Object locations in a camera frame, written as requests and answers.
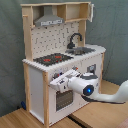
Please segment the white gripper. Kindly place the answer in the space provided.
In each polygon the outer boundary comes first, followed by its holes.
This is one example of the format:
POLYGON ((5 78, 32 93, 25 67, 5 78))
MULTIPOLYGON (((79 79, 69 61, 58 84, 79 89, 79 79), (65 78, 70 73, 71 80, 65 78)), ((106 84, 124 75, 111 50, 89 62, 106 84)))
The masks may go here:
POLYGON ((64 74, 62 74, 61 76, 52 80, 50 82, 50 86, 53 89, 55 89, 56 91, 60 91, 60 92, 69 91, 68 81, 70 78, 76 77, 77 75, 79 75, 79 72, 77 72, 73 69, 70 69, 67 72, 65 72, 64 74))

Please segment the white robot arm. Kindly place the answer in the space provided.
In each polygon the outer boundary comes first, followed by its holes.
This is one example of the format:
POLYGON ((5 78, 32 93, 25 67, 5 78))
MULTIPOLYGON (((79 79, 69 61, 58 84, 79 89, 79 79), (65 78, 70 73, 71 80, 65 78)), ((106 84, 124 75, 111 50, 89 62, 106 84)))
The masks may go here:
POLYGON ((87 102, 123 104, 128 101, 128 80, 120 85, 115 94, 100 94, 98 77, 95 74, 81 74, 73 69, 51 81, 50 86, 61 93, 73 90, 87 102))

